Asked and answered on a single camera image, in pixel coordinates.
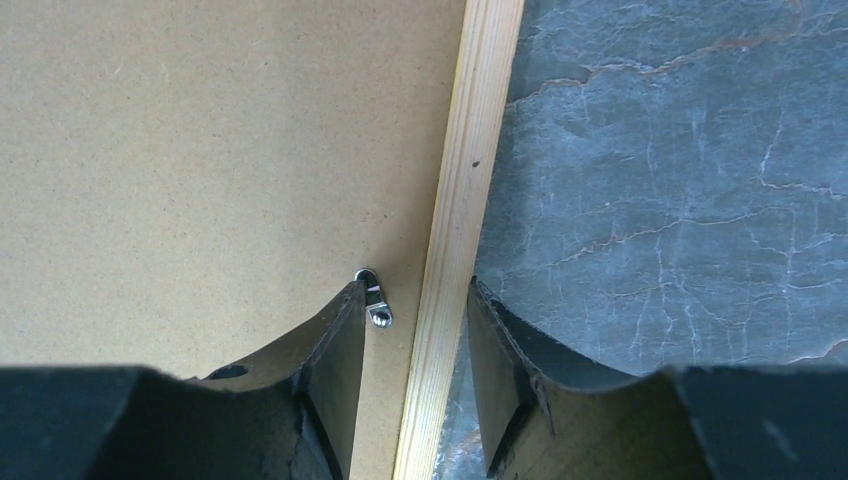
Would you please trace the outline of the yellow wooden picture frame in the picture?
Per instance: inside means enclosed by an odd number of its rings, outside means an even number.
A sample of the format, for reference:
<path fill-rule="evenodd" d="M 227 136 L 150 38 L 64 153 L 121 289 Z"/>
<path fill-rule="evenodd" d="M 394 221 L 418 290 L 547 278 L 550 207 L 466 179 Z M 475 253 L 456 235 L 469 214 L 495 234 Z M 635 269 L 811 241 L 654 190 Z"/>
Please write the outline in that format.
<path fill-rule="evenodd" d="M 393 476 L 436 463 L 525 4 L 469 1 L 444 139 Z"/>

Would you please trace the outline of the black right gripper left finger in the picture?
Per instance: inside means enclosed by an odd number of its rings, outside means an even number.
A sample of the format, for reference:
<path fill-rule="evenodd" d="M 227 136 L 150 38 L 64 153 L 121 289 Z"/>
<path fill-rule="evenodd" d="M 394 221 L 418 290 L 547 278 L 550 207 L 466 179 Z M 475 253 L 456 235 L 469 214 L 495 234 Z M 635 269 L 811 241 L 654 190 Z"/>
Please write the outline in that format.
<path fill-rule="evenodd" d="M 203 379 L 144 366 L 1 372 L 5 479 L 346 479 L 365 290 Z"/>

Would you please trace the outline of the brown cardboard backing board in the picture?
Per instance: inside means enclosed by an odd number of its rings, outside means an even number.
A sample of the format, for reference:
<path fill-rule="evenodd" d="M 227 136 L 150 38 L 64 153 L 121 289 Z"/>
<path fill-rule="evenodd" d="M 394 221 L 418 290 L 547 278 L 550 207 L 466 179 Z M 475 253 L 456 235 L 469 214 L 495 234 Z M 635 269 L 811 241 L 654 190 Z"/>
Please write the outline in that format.
<path fill-rule="evenodd" d="M 5 1 L 1 360 L 203 377 L 377 272 L 393 475 L 461 1 Z"/>

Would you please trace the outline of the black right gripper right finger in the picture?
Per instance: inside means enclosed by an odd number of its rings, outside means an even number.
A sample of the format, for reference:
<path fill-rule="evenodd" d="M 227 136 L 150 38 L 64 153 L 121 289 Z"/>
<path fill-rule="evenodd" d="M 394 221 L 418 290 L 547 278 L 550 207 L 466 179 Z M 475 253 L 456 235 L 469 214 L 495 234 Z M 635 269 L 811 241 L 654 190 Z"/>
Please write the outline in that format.
<path fill-rule="evenodd" d="M 847 370 L 596 362 L 470 283 L 484 468 L 495 479 L 843 479 Z"/>

